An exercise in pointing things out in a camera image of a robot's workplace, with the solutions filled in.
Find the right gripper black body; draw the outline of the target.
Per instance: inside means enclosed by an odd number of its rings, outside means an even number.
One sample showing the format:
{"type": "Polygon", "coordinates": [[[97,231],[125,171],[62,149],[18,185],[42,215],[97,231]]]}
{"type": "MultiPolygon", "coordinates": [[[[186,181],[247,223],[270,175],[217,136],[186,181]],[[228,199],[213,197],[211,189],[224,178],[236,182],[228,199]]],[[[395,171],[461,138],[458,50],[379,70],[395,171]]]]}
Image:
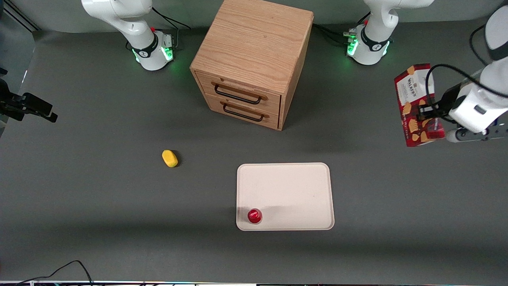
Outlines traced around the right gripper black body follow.
{"type": "Polygon", "coordinates": [[[24,108],[23,97],[10,91],[5,80],[0,79],[0,107],[1,108],[24,108]]]}

